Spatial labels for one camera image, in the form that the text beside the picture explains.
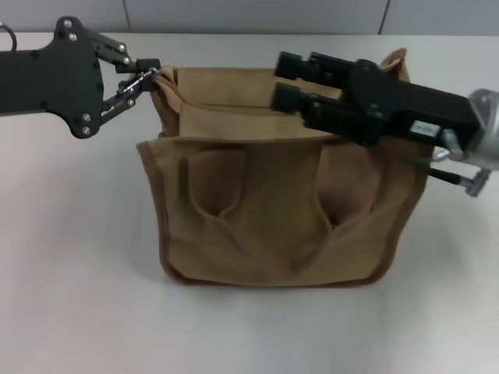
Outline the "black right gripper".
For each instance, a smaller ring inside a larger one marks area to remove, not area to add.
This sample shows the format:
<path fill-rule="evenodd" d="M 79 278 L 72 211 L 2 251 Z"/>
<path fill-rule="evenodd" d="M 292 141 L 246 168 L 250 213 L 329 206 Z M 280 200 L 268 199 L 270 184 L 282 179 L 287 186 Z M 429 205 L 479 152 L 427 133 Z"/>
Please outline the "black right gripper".
<path fill-rule="evenodd" d="M 271 108 L 298 114 L 308 129 L 343 136 L 360 146 L 374 146 L 376 133 L 443 147 L 441 134 L 451 129 L 465 149 L 481 130 L 466 97 L 403 82 L 368 60 L 352 64 L 345 92 L 356 108 L 277 83 Z"/>

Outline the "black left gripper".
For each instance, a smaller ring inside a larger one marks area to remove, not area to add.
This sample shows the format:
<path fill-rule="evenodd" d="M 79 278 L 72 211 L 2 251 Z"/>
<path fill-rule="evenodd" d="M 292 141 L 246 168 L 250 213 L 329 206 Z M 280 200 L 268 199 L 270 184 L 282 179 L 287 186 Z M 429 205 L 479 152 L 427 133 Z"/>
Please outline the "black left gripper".
<path fill-rule="evenodd" d="M 113 65 L 117 74 L 136 74 L 104 101 L 101 62 Z M 85 28 L 75 17 L 62 17 L 45 47 L 0 51 L 0 115 L 47 112 L 60 117 L 76 138 L 86 139 L 133 108 L 143 92 L 155 91 L 159 74 L 143 82 L 136 78 L 160 67 L 157 58 L 133 61 L 124 43 Z"/>

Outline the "khaki canvas food bag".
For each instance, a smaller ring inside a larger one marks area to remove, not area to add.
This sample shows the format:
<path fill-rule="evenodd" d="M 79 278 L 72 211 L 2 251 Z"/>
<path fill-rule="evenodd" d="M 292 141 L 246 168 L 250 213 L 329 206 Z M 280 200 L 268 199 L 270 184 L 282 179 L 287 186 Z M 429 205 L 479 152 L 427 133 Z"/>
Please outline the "khaki canvas food bag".
<path fill-rule="evenodd" d="M 270 108 L 270 69 L 164 66 L 151 99 L 157 139 L 137 147 L 166 274 L 189 284 L 358 287 L 380 280 L 426 186 L 412 159 Z"/>

